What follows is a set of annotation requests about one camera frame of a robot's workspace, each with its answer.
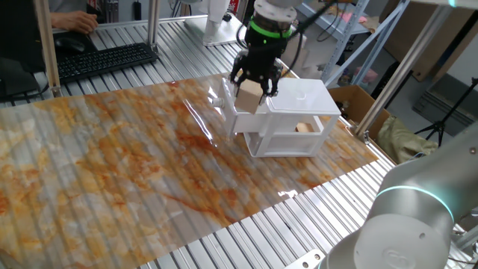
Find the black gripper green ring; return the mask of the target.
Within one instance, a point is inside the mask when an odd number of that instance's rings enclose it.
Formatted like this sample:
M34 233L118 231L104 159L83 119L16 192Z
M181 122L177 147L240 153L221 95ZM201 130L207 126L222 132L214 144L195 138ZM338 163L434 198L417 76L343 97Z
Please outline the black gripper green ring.
M229 81L240 86L245 75L264 75L262 89L265 96L277 95L282 65L277 61L285 52L288 42L294 38L292 21L278 22L271 19L251 19L244 37L245 55L238 55L229 74Z

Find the person's bare hand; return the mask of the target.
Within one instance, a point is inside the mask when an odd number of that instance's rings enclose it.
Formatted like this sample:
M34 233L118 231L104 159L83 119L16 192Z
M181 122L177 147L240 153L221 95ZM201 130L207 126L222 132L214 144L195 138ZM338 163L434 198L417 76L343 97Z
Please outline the person's bare hand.
M64 30L89 34L99 26L96 18L97 16L94 14L88 14L84 11L74 11L64 14L60 21L60 26Z

